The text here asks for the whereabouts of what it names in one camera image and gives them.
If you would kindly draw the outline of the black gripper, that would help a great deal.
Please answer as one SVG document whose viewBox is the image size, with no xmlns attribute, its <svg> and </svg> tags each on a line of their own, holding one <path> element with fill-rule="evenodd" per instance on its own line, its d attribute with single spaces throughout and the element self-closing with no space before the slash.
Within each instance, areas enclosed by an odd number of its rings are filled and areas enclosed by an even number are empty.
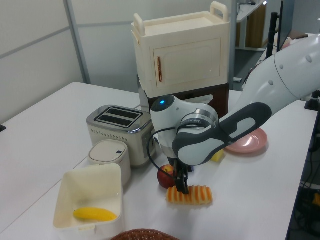
<svg viewBox="0 0 320 240">
<path fill-rule="evenodd" d="M 173 176 L 175 177 L 175 186 L 177 191 L 184 195 L 188 195 L 189 187 L 187 173 L 192 173 L 194 171 L 194 166 L 187 165 L 181 162 L 178 158 L 168 157 L 167 159 L 169 164 L 173 166 Z"/>
</svg>

